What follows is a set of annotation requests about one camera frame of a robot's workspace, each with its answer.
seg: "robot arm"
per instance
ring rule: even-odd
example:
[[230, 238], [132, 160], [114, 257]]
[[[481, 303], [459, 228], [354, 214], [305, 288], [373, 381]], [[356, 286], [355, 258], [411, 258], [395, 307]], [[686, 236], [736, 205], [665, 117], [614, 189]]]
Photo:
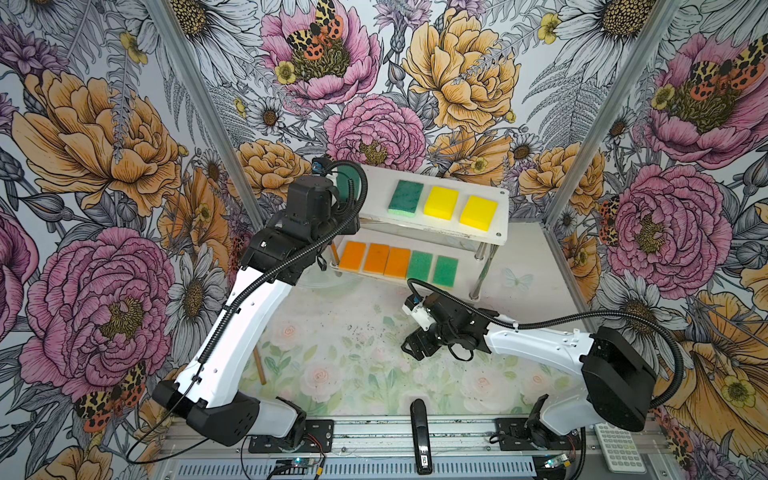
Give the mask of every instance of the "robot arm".
[[[402, 350], [417, 360], [433, 355], [441, 346], [458, 344], [470, 352], [521, 356], [572, 374], [575, 384], [570, 389], [536, 402], [527, 422], [534, 440], [567, 435], [599, 422], [632, 432], [645, 425], [656, 374], [612, 329], [601, 327], [592, 334], [578, 329], [523, 330], [506, 316], [484, 309], [479, 310], [483, 316], [477, 315], [440, 293], [423, 301], [411, 295], [403, 310], [420, 325], [402, 344]], [[489, 318], [511, 328], [491, 323]]]

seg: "orange peony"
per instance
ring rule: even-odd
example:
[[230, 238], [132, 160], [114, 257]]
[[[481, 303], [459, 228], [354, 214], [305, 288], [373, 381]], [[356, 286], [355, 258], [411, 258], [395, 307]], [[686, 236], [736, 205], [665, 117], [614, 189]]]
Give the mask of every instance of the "orange peony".
[[598, 257], [598, 239], [587, 237], [586, 233], [580, 237], [574, 232], [566, 238], [563, 244], [563, 255], [568, 261], [576, 279], [584, 301], [590, 302], [598, 291], [600, 283], [600, 257]]
[[164, 195], [181, 185], [178, 146], [148, 98], [133, 94], [122, 158], [116, 162], [111, 100], [116, 92], [106, 80], [92, 78], [86, 86], [66, 72], [58, 77], [44, 71], [42, 83], [30, 74], [25, 86], [48, 116], [15, 113], [12, 134], [43, 191], [90, 193], [81, 202], [89, 208], [105, 190], [116, 190], [148, 217]]
[[[536, 155], [533, 159], [536, 168], [529, 168], [520, 174], [520, 193], [541, 198], [548, 192], [556, 191], [576, 160], [580, 146], [581, 143], [577, 142], [566, 148], [555, 147]], [[603, 196], [603, 169], [605, 155], [598, 151], [571, 195], [571, 205], [581, 215], [589, 214]]]
[[194, 169], [184, 182], [184, 193], [167, 197], [163, 213], [157, 219], [160, 244], [173, 253], [197, 255], [203, 244], [214, 251], [214, 260], [225, 272], [230, 268], [230, 231], [224, 216], [224, 202], [214, 193], [214, 182], [203, 169]]
[[494, 140], [492, 135], [481, 135], [458, 129], [439, 135], [429, 147], [431, 156], [451, 161], [443, 177], [455, 177], [464, 182], [499, 185], [504, 177], [504, 162], [509, 153], [511, 138]]
[[[274, 144], [257, 140], [245, 143], [240, 145], [236, 154], [257, 198], [262, 193], [268, 193], [287, 200], [288, 186], [293, 180], [312, 173], [312, 164], [280, 142]], [[232, 195], [240, 198], [232, 180], [228, 180], [227, 188]]]
[[[664, 406], [677, 421], [712, 439], [730, 430], [730, 449], [764, 462], [768, 435], [768, 323], [736, 295], [699, 292], [689, 321], [699, 341], [680, 342], [694, 369]], [[655, 394], [669, 381], [659, 378]]]
[[111, 463], [112, 454], [103, 453], [98, 447], [92, 447], [87, 454], [80, 447], [68, 447], [27, 480], [109, 480]]
[[486, 55], [498, 55], [498, 34], [482, 30], [478, 18], [466, 10], [457, 13], [450, 8], [444, 19], [442, 32], [425, 23], [413, 33], [402, 67], [419, 83], [411, 90], [435, 93], [437, 126], [482, 133], [495, 123], [494, 118], [509, 112], [520, 65], [510, 54], [481, 73], [467, 74]]

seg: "pink peony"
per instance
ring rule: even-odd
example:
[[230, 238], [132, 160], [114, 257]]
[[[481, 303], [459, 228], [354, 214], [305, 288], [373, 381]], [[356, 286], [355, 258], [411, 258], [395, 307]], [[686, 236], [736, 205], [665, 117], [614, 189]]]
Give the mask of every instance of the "pink peony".
[[22, 378], [78, 399], [117, 385], [139, 362], [154, 373], [170, 349], [163, 328], [173, 283], [163, 250], [128, 228], [108, 228], [54, 253], [29, 288], [36, 336], [19, 356]]
[[692, 165], [640, 169], [619, 197], [619, 244], [608, 248], [617, 275], [629, 270], [676, 300], [706, 285], [725, 261], [733, 232], [715, 180]]
[[14, 217], [0, 211], [0, 340], [16, 324], [24, 302], [24, 282], [37, 267], [35, 242]]
[[426, 139], [422, 121], [380, 95], [357, 97], [325, 124], [328, 155], [337, 160], [414, 171], [422, 166]]
[[[679, 162], [697, 162], [716, 169], [730, 164], [755, 148], [768, 136], [768, 74], [748, 88], [728, 87], [705, 101], [690, 96], [693, 63], [712, 61], [718, 65], [735, 58], [747, 42], [732, 47], [731, 39], [718, 44], [715, 35], [696, 34], [656, 77], [658, 88], [644, 137], [654, 151], [664, 151]], [[674, 87], [674, 95], [668, 85]]]
[[[299, 75], [295, 80], [290, 76], [285, 88], [301, 107], [320, 109], [328, 104], [347, 102], [357, 94], [370, 91], [379, 75], [381, 48], [378, 36], [368, 36], [368, 31], [360, 25], [360, 18], [354, 8], [347, 12], [340, 2], [334, 3], [336, 14], [343, 20], [341, 45], [349, 54], [349, 66], [340, 76], [325, 74], [309, 81]], [[265, 66], [274, 69], [281, 65], [280, 62], [293, 62], [293, 49], [288, 45], [286, 37], [295, 31], [308, 30], [310, 24], [315, 21], [315, 11], [313, 6], [308, 14], [297, 10], [294, 16], [288, 16], [281, 10], [277, 16], [267, 15], [262, 19], [262, 49], [267, 52], [267, 55], [262, 55]]]

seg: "black cable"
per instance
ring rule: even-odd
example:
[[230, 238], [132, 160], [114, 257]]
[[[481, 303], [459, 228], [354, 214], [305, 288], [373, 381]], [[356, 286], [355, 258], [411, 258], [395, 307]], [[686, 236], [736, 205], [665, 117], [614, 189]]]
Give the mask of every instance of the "black cable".
[[581, 456], [579, 456], [576, 470], [569, 480], [577, 480], [577, 478], [581, 476], [581, 473], [584, 471], [584, 461], [587, 459], [587, 429], [581, 427], [581, 430], [579, 430], [579, 435], [581, 435]]
[[519, 323], [517, 325], [513, 325], [511, 323], [504, 322], [503, 320], [496, 319], [488, 315], [487, 313], [481, 312], [480, 310], [476, 309], [472, 305], [466, 303], [464, 300], [461, 300], [430, 283], [424, 282], [416, 278], [409, 278], [408, 288], [411, 289], [411, 292], [413, 292], [413, 294], [416, 297], [415, 299], [417, 301], [421, 301], [420, 299], [422, 297], [422, 294], [416, 290], [416, 288], [413, 286], [414, 284], [423, 286], [424, 288], [429, 289], [432, 292], [439, 293], [440, 295], [443, 295], [449, 300], [452, 300], [458, 303], [459, 305], [463, 306], [464, 308], [474, 313], [475, 315], [479, 315], [491, 323], [494, 323], [496, 325], [503, 326], [509, 329], [533, 330], [533, 329], [550, 328], [553, 326], [561, 325], [562, 323], [574, 322], [578, 320], [584, 320], [587, 318], [594, 318], [597, 316], [619, 316], [625, 319], [642, 323], [643, 325], [652, 329], [653, 331], [655, 331], [661, 336], [664, 342], [666, 342], [667, 345], [672, 350], [672, 357], [674, 358], [674, 376], [672, 377], [672, 381], [670, 382], [667, 389], [661, 393], [661, 395], [657, 396], [656, 398], [650, 401], [650, 407], [652, 409], [655, 409], [656, 407], [663, 405], [667, 400], [672, 398], [675, 392], [677, 392], [677, 390], [680, 388], [680, 385], [683, 383], [683, 372], [684, 372], [683, 355], [680, 353], [680, 347], [677, 346], [677, 342], [675, 342], [674, 338], [672, 337], [672, 334], [669, 332], [669, 330], [641, 316], [622, 312], [620, 310], [595, 310], [592, 312], [573, 313], [571, 315], [561, 316], [560, 318], [547, 320], [545, 322]]
[[337, 225], [333, 230], [328, 232], [324, 237], [320, 237], [318, 240], [316, 240], [314, 243], [311, 243], [310, 245], [307, 245], [303, 249], [299, 250], [298, 252], [294, 253], [290, 258], [278, 263], [276, 266], [273, 266], [268, 271], [264, 272], [262, 276], [260, 276], [258, 279], [254, 280], [249, 286], [247, 286], [243, 292], [238, 295], [235, 300], [232, 302], [232, 304], [227, 308], [227, 313], [224, 314], [221, 321], [219, 322], [218, 326], [214, 330], [214, 333], [211, 335], [210, 340], [208, 340], [208, 343], [205, 346], [205, 349], [200, 354], [200, 358], [197, 360], [201, 364], [205, 363], [208, 358], [210, 357], [210, 354], [214, 352], [214, 349], [216, 348], [216, 345], [219, 343], [219, 340], [221, 340], [221, 336], [224, 333], [224, 330], [227, 329], [227, 325], [229, 325], [230, 321], [234, 317], [235, 313], [239, 309], [240, 305], [250, 296], [251, 293], [256, 291], [257, 288], [259, 288], [263, 283], [265, 283], [268, 280], [272, 280], [274, 277], [277, 276], [278, 273], [285, 270], [289, 266], [293, 265], [294, 263], [298, 262], [302, 258], [306, 257], [307, 255], [310, 255], [311, 253], [316, 254], [317, 250], [328, 244], [333, 238], [338, 235], [342, 230], [344, 230], [352, 221], [357, 217], [357, 214], [360, 212], [360, 209], [362, 208], [362, 204], [366, 200], [366, 196], [368, 195], [368, 178], [366, 177], [366, 172], [360, 167], [359, 164], [351, 161], [336, 161], [333, 162], [331, 165], [329, 165], [325, 172], [331, 171], [333, 168], [346, 165], [348, 167], [354, 168], [358, 175], [360, 176], [360, 195], [357, 198], [357, 201], [355, 202], [355, 206], [352, 209], [352, 212], [348, 217], [346, 217], [344, 220], [342, 220], [339, 225]]
[[168, 459], [170, 459], [170, 458], [173, 458], [173, 457], [179, 456], [179, 455], [181, 455], [182, 453], [187, 453], [187, 452], [189, 452], [191, 449], [194, 449], [195, 447], [199, 447], [200, 445], [203, 445], [203, 444], [204, 444], [205, 442], [207, 442], [208, 440], [210, 440], [210, 439], [202, 439], [202, 440], [200, 440], [198, 443], [196, 443], [196, 444], [192, 445], [191, 447], [186, 447], [186, 448], [185, 448], [184, 450], [182, 450], [181, 452], [176, 452], [176, 453], [174, 453], [173, 455], [168, 455], [168, 456], [164, 456], [164, 457], [161, 457], [161, 458], [156, 458], [156, 459], [154, 459], [154, 460], [146, 460], [146, 461], [144, 461], [144, 462], [135, 462], [135, 461], [133, 461], [133, 460], [128, 460], [128, 458], [127, 458], [127, 455], [126, 455], [126, 459], [125, 459], [125, 460], [126, 460], [126, 462], [130, 463], [131, 465], [149, 465], [149, 464], [151, 464], [151, 463], [162, 462], [163, 460], [168, 460]]
[[132, 445], [132, 446], [131, 446], [131, 447], [128, 449], [128, 452], [125, 454], [125, 461], [126, 461], [126, 462], [130, 463], [131, 465], [146, 465], [146, 464], [149, 464], [149, 463], [162, 462], [163, 460], [168, 460], [169, 458], [173, 458], [173, 457], [175, 457], [176, 455], [181, 455], [181, 454], [182, 454], [182, 453], [184, 453], [184, 452], [188, 452], [189, 450], [191, 450], [191, 449], [195, 448], [196, 446], [198, 446], [198, 445], [200, 445], [201, 443], [203, 443], [203, 442], [205, 442], [206, 440], [208, 440], [208, 439], [205, 439], [205, 440], [203, 440], [202, 442], [199, 442], [199, 443], [197, 443], [196, 445], [192, 445], [190, 448], [188, 448], [188, 449], [186, 449], [186, 450], [182, 450], [181, 452], [178, 452], [178, 453], [174, 453], [173, 455], [171, 455], [171, 456], [168, 456], [168, 457], [157, 458], [157, 459], [155, 459], [155, 460], [149, 460], [149, 461], [146, 461], [146, 462], [136, 462], [136, 461], [134, 461], [134, 460], [131, 460], [131, 452], [133, 452], [133, 451], [134, 451], [134, 449], [135, 449], [136, 447], [138, 447], [138, 446], [139, 446], [139, 444], [140, 444], [140, 443], [142, 443], [142, 442], [144, 441], [144, 439], [145, 439], [145, 438], [147, 438], [147, 436], [148, 436], [150, 433], [154, 432], [154, 430], [155, 430], [157, 427], [159, 427], [160, 425], [162, 425], [162, 424], [163, 424], [163, 422], [165, 422], [165, 421], [168, 419], [168, 417], [170, 417], [170, 414], [174, 412], [174, 410], [176, 409], [176, 407], [178, 407], [178, 406], [179, 406], [179, 404], [181, 403], [181, 401], [182, 401], [182, 400], [184, 400], [185, 398], [187, 398], [187, 394], [190, 392], [190, 390], [192, 390], [192, 387], [193, 387], [193, 386], [194, 386], [194, 384], [195, 384], [195, 381], [194, 381], [194, 379], [196, 379], [198, 376], [200, 376], [200, 372], [202, 372], [202, 371], [203, 371], [203, 366], [202, 366], [202, 365], [200, 365], [200, 366], [197, 368], [197, 373], [195, 373], [195, 374], [194, 374], [194, 376], [192, 377], [192, 379], [193, 379], [193, 380], [192, 380], [192, 382], [190, 382], [190, 385], [187, 387], [187, 391], [186, 391], [186, 392], [184, 392], [184, 394], [183, 394], [181, 397], [179, 397], [179, 399], [176, 401], [176, 403], [174, 403], [174, 405], [173, 405], [173, 406], [172, 406], [172, 407], [171, 407], [171, 408], [170, 408], [170, 409], [169, 409], [169, 410], [168, 410], [168, 411], [165, 413], [165, 415], [163, 415], [163, 418], [162, 418], [162, 419], [161, 419], [159, 422], [155, 423], [155, 424], [154, 424], [154, 426], [153, 426], [151, 429], [149, 429], [149, 432], [147, 432], [147, 433], [143, 434], [143, 435], [141, 436], [141, 438], [140, 438], [140, 439], [138, 439], [138, 440], [136, 441], [136, 443], [134, 443], [134, 444], [133, 444], [133, 445]]

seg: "white shelf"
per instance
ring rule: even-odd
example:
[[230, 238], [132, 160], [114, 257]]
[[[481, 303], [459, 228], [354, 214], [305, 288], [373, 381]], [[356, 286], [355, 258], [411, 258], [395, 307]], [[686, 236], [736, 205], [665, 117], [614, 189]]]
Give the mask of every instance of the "white shelf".
[[[361, 218], [369, 218], [370, 220], [392, 223], [401, 227], [442, 233], [450, 235], [451, 237], [467, 238], [494, 245], [504, 245], [504, 243], [506, 243], [509, 215], [508, 190], [486, 185], [470, 184], [457, 180], [449, 180], [446, 178], [390, 170], [389, 168], [371, 167], [369, 165], [360, 166], [366, 172], [366, 176], [368, 177], [368, 197], [360, 211], [359, 215]], [[389, 202], [392, 199], [392, 195], [395, 193], [399, 180], [424, 184], [424, 190], [419, 199], [419, 205], [416, 208], [415, 218], [391, 215], [388, 212]], [[429, 192], [434, 186], [451, 188], [458, 191], [458, 201], [456, 202], [456, 208], [453, 210], [453, 217], [451, 220], [429, 217], [424, 214], [424, 204], [426, 204]], [[462, 215], [464, 206], [467, 204], [467, 200], [473, 195], [498, 203], [496, 213], [493, 216], [491, 226], [487, 232], [462, 225], [458, 221]]]
[[[360, 243], [381, 243], [382, 245], [389, 245], [390, 247], [407, 248], [408, 250], [418, 250], [419, 252], [426, 252], [432, 254], [432, 266], [429, 269], [429, 277], [427, 282], [432, 282], [432, 275], [435, 274], [435, 265], [437, 264], [438, 255], [444, 257], [456, 258], [458, 260], [458, 266], [456, 267], [456, 278], [453, 283], [453, 287], [448, 288], [438, 285], [438, 287], [449, 291], [453, 295], [469, 300], [469, 292], [475, 287], [475, 282], [480, 276], [483, 264], [485, 261], [475, 260], [475, 252], [469, 250], [462, 250], [460, 248], [447, 247], [445, 245], [438, 245], [437, 243], [425, 242], [422, 240], [413, 240], [411, 238], [400, 237], [392, 235], [390, 233], [377, 232], [374, 230], [367, 230], [361, 228], [356, 234], [348, 235], [343, 238], [342, 243], [339, 245], [339, 255], [344, 254], [346, 243], [349, 241]], [[390, 278], [383, 275], [373, 275], [371, 273], [364, 273], [362, 266], [366, 264], [368, 257], [368, 247], [366, 248], [366, 258], [362, 259], [360, 264], [360, 270], [358, 275], [369, 276], [377, 280], [386, 280], [390, 283], [396, 283], [401, 286], [407, 286], [408, 283], [405, 280], [399, 280]]]

